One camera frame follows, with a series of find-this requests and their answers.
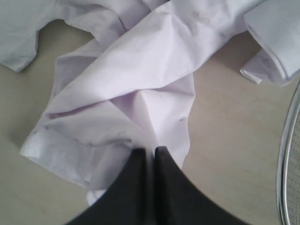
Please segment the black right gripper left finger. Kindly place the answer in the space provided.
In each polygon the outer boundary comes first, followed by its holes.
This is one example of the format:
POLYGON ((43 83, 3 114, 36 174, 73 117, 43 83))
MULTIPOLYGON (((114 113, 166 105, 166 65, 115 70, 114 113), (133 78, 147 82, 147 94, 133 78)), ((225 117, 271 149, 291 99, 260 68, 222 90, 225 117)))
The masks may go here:
POLYGON ((134 149, 107 191, 68 225, 144 225, 146 151, 134 149))

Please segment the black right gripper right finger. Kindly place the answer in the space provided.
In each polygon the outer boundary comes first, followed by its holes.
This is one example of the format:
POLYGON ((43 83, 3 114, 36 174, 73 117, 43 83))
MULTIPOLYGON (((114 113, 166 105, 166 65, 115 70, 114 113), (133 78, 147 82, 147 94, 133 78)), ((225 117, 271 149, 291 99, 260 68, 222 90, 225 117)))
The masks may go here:
POLYGON ((244 225, 185 176, 166 147, 158 147, 154 158, 155 213, 158 225, 244 225))

